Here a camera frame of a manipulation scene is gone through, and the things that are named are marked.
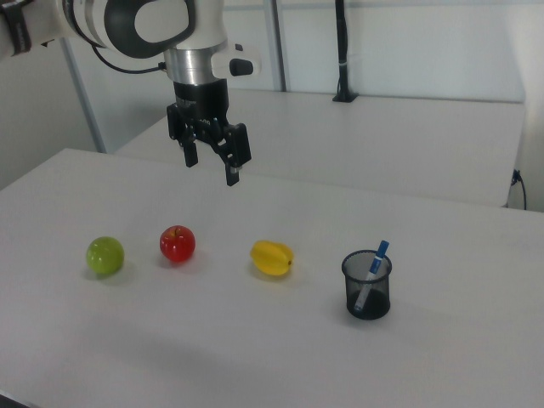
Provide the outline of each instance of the blue marker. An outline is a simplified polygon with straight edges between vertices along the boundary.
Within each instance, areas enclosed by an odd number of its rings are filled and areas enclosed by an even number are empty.
[[[377,271],[380,269],[380,265],[382,264],[383,257],[385,257],[385,252],[388,250],[388,247],[389,243],[387,241],[382,241],[380,243],[380,247],[376,251],[376,255],[374,256],[374,260],[372,261],[371,268],[368,270],[368,275],[366,276],[365,281],[373,281],[376,279]],[[357,300],[355,301],[354,310],[356,312],[361,312],[363,310],[370,291],[371,285],[363,286],[363,288],[359,292]]]

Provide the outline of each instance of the yellow fruit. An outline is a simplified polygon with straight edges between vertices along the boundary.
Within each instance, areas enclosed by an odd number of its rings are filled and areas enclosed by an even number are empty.
[[[287,273],[294,258],[289,246],[271,241],[255,242],[250,256],[258,270],[273,276]]]

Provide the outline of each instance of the black cable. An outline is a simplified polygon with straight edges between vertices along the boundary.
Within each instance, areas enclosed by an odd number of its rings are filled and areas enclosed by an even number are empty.
[[[99,60],[101,60],[104,64],[109,66],[112,70],[122,72],[123,74],[148,74],[150,72],[157,72],[162,71],[166,69],[166,64],[164,62],[161,62],[156,68],[148,68],[147,70],[138,70],[138,71],[131,71],[131,70],[124,70],[122,68],[119,68],[118,66],[113,65],[111,62],[106,60],[104,56],[99,52],[99,50],[93,45],[92,49],[97,57],[99,57]]]
[[[521,190],[524,191],[524,210],[527,209],[527,193],[525,192],[525,183],[524,180],[521,178],[521,174],[518,172],[518,179],[521,182]]]
[[[523,178],[521,177],[521,172],[519,170],[514,170],[512,176],[512,183],[510,185],[513,186],[518,181],[521,183],[521,189],[524,192],[524,210],[527,210],[527,192],[525,191],[525,183]]]

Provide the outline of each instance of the white table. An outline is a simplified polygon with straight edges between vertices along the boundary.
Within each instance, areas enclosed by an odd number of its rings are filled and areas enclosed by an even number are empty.
[[[298,181],[501,207],[518,153],[520,104],[230,90],[228,118],[247,125],[241,171]],[[221,170],[198,144],[199,167]],[[166,118],[117,154],[184,166]]]
[[[194,257],[158,250],[190,227]],[[544,215],[65,150],[0,191],[0,388],[44,408],[541,407]],[[126,264],[96,280],[88,243]],[[269,280],[248,253],[283,241]],[[340,264],[391,242],[391,310]]]

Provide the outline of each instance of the pen holder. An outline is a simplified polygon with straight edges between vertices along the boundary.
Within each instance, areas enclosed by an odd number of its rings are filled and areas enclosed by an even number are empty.
[[[368,271],[376,251],[363,250],[350,253],[342,262],[346,278],[346,305],[349,313],[358,319],[375,320],[383,317],[391,307],[389,302],[389,275],[393,268],[391,259],[384,257],[376,276],[367,280]],[[361,291],[367,292],[361,311],[354,308]]]

